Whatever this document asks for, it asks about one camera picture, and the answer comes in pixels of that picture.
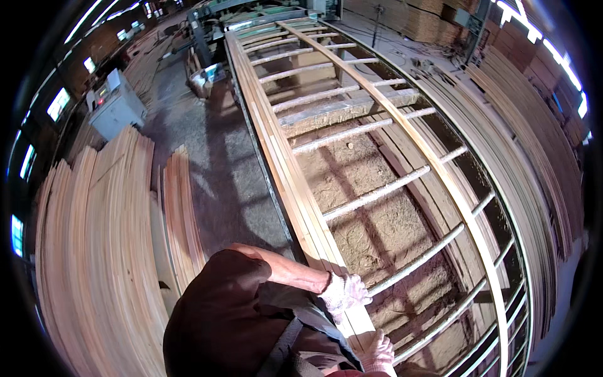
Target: hand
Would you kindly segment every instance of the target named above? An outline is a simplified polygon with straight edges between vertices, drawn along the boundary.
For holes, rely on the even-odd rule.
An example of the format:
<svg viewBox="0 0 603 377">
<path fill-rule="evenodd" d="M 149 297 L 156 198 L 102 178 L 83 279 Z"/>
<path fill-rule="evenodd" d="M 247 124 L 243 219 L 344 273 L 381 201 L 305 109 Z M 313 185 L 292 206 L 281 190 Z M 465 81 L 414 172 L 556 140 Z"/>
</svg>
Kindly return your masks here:
<svg viewBox="0 0 603 377">
<path fill-rule="evenodd" d="M 324 300 L 327 310 L 333 316 L 335 323 L 339 325 L 346 309 L 367 305 L 373 301 L 373 298 L 368 296 L 368 291 L 364 283 L 360 281 L 360 276 L 356 274 L 338 276 L 333 271 L 330 273 L 330 283 L 318 296 Z"/>
<path fill-rule="evenodd" d="M 394 371 L 394 344 L 378 329 L 368 352 L 360 356 L 365 372 L 385 372 L 396 377 Z"/>
</svg>

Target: wooden rack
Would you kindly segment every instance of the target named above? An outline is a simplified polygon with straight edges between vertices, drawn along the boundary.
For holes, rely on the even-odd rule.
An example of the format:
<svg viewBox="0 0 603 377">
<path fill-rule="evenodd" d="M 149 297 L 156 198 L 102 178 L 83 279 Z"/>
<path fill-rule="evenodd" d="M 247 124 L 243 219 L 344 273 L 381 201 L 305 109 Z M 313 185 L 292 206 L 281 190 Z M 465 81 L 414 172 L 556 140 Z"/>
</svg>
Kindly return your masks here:
<svg viewBox="0 0 603 377">
<path fill-rule="evenodd" d="M 333 270 L 336 273 L 345 272 L 345 262 L 339 252 L 338 246 L 335 244 L 327 222 L 343 213 L 360 208 L 375 198 L 390 194 L 405 185 L 416 183 L 425 177 L 432 176 L 438 184 L 443 186 L 448 198 L 452 199 L 456 215 L 460 218 L 461 222 L 457 221 L 456 224 L 449 223 L 449 228 L 445 230 L 447 235 L 443 236 L 442 242 L 425 252 L 418 260 L 412 261 L 410 265 L 398 271 L 394 276 L 377 286 L 371 287 L 371 293 L 376 294 L 383 287 L 390 286 L 395 281 L 407 276 L 417 266 L 424 263 L 433 255 L 436 255 L 445 247 L 455 247 L 453 246 L 455 242 L 461 242 L 463 237 L 467 237 L 459 236 L 463 229 L 468 230 L 469 242 L 474 247 L 473 250 L 477 254 L 480 268 L 483 268 L 485 271 L 485 276 L 474 277 L 473 286 L 467 292 L 465 298 L 461 299 L 453 309 L 429 329 L 419 334 L 413 341 L 407 343 L 401 349 L 396 350 L 396 362 L 405 360 L 414 352 L 426 346 L 437 334 L 444 331 L 450 323 L 469 307 L 478 291 L 488 283 L 494 302 L 493 318 L 495 322 L 491 328 L 492 331 L 494 331 L 494 328 L 497 329 L 495 340 L 496 344 L 499 344 L 500 350 L 497 356 L 497 361 L 500 364 L 499 372 L 501 376 L 506 376 L 507 361 L 509 360 L 508 329 L 510 328 L 512 332 L 516 330 L 513 327 L 514 317 L 510 322 L 507 321 L 507 311 L 512 310 L 514 311 L 513 313 L 525 311 L 525 317 L 528 318 L 530 306 L 528 300 L 529 286 L 527 283 L 521 283 L 514 287 L 517 294 L 507 301 L 506 306 L 502 297 L 500 282 L 506 279 L 506 274 L 503 272 L 503 259 L 510 255 L 510 250 L 513 250 L 514 258 L 519 258 L 522 262 L 524 260 L 518 251 L 520 250 L 520 245 L 514 241 L 517 239 L 514 236 L 516 226 L 509 221 L 511 217 L 505 209 L 505 202 L 500 199 L 498 187 L 486 175 L 485 180 L 490 182 L 491 188 L 489 192 L 484 194 L 478 205 L 473 207 L 477 196 L 473 192 L 472 187 L 469 186 L 466 180 L 460 179 L 462 173 L 457 173 L 457 167 L 451 165 L 446 168 L 444 164 L 460 155 L 465 156 L 467 151 L 475 158 L 475 151 L 473 151 L 469 144 L 464 145 L 462 142 L 460 144 L 457 143 L 455 148 L 448 151 L 440 151 L 433 147 L 432 140 L 426 139 L 417 130 L 414 125 L 415 123 L 411 124 L 411 122 L 420 121 L 424 116 L 436 116 L 434 119 L 446 119 L 441 109 L 438 106 L 426 106 L 426 103 L 430 101 L 425 96 L 425 93 L 417 90 L 415 85 L 409 86 L 407 83 L 407 81 L 414 80 L 404 75 L 399 68 L 363 43 L 354 40 L 343 31 L 326 22 L 318 21 L 315 24 L 315 28 L 310 28 L 312 32 L 324 32 L 322 33 L 323 37 L 329 36 L 322 38 L 322 42 L 319 43 L 317 40 L 321 38 L 320 34 L 309 36 L 305 34 L 304 29 L 298 28 L 303 23 L 303 26 L 306 27 L 305 30 L 309 30 L 308 22 L 311 22 L 311 20 L 303 21 L 296 19 L 290 22 L 276 22 L 277 27 L 271 26 L 263 29 L 256 27 L 247 30 L 228 31 L 225 35 L 226 50 L 231 67 L 233 68 L 234 81 L 240 91 L 239 95 L 244 100 L 242 101 L 242 107 L 256 131 L 259 143 L 264 151 L 268 169 L 274 180 L 274 186 L 309 265 L 322 270 Z M 267 40 L 270 42 L 256 45 L 253 49 L 244 48 L 244 46 L 249 46 L 252 43 L 258 41 L 265 42 Z M 278 53 L 259 57 L 254 60 L 248 56 L 274 48 L 289 48 L 289 51 L 277 51 Z M 346 54 L 352 55 L 354 59 L 343 60 L 344 51 L 347 51 Z M 278 72 L 261 78 L 258 77 L 254 69 L 254 67 L 275 62 L 279 59 L 289 59 L 290 57 L 316 52 L 319 52 L 327 59 L 327 62 L 321 63 L 320 67 L 317 65 L 307 66 L 301 69 Z M 369 67 L 383 81 L 368 81 L 354 68 L 355 65 L 360 64 Z M 356 85 L 342 86 L 333 90 L 317 92 L 276 105 L 270 103 L 262 87 L 263 83 L 271 80 L 269 80 L 271 76 L 282 78 L 307 72 L 309 69 L 328 69 L 329 67 L 335 68 L 338 78 L 341 78 L 342 74 L 346 74 L 356 82 Z M 378 87 L 385 86 L 389 86 L 395 91 L 382 93 L 378 89 Z M 361 95 L 362 90 L 369 97 L 353 96 L 354 94 Z M 334 98 L 344 94 L 352 98 L 347 101 L 337 101 L 329 105 L 317 106 L 311 110 L 286 115 L 281 118 L 276 116 L 277 112 L 291 109 L 301 104 L 311 104 L 321 99 Z M 404 111 L 399 109 L 400 107 L 408 106 L 418 107 L 412 110 L 405 109 Z M 295 148 L 292 148 L 287 140 L 287 138 L 308 132 L 309 130 L 324 128 L 347 119 L 362 118 L 380 113 L 383 113 L 385 117 L 380 116 L 380 118 L 369 121 L 358 128 L 347 130 L 343 133 L 336 133 L 308 144 L 296 146 Z M 444 121 L 444 124 L 450 126 L 450 122 Z M 358 199 L 343 204 L 338 208 L 331 209 L 324 214 L 321 213 L 316 199 L 312 195 L 301 168 L 295 159 L 295 155 L 320 148 L 346 136 L 368 131 L 375 133 L 376 138 L 383 139 L 382 141 L 385 143 L 384 147 L 387 149 L 387 153 L 396 160 L 390 161 L 392 166 L 395 166 L 396 163 L 401 163 L 403 160 L 405 161 L 403 154 L 397 149 L 397 138 L 409 138 L 412 140 L 415 148 L 414 153 L 421 155 L 427 164 L 417 166 L 410 171 L 407 170 L 408 173 L 400 174 L 400 179 L 392 184 L 377 188 L 373 192 L 366 193 Z M 483 171 L 487 170 L 479 169 L 480 174 L 483 174 Z M 463 187 L 459 187 L 459 182 L 465 182 L 463 183 Z M 509 234 L 507 240 L 502 243 L 504 247 L 499 247 L 501 244 L 500 240 L 490 230 L 490 226 L 493 223 L 491 215 L 483 213 L 484 208 L 493 201 L 496 202 L 496 208 L 500 211 L 496 215 L 499 216 L 499 219 L 503 218 L 507 221 L 507 224 L 510 224 L 507 225 L 507 233 Z M 366 310 L 363 308 L 347 311 L 344 323 L 340 326 L 340 329 L 352 347 L 358 352 L 367 349 L 372 339 L 372 332 L 374 331 L 373 324 Z M 529 332 L 525 332 L 524 335 L 525 339 L 529 339 Z M 493 348 L 482 353 L 484 356 L 482 360 L 488 357 Z M 521 358 L 522 366 L 525 365 L 528 354 L 523 350 L 522 348 L 519 351 L 523 355 Z M 513 361 L 517 360 L 518 353 L 514 352 L 513 356 Z M 471 373 L 478 365 L 476 364 L 473 367 L 468 366 L 467 373 Z"/>
</svg>

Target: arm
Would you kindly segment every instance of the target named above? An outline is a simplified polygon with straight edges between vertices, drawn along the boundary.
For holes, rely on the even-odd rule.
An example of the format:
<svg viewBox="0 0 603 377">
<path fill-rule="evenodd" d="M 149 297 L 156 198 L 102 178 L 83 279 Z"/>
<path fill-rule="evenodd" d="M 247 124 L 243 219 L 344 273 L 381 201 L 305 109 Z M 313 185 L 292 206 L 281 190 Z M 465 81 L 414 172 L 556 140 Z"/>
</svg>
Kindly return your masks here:
<svg viewBox="0 0 603 377">
<path fill-rule="evenodd" d="M 297 263 L 277 253 L 269 252 L 260 247 L 234 243 L 228 247 L 249 258 L 262 259 L 270 265 L 272 274 L 268 281 L 290 285 L 314 293 L 322 293 L 331 280 L 328 271 L 318 271 Z"/>
</svg>

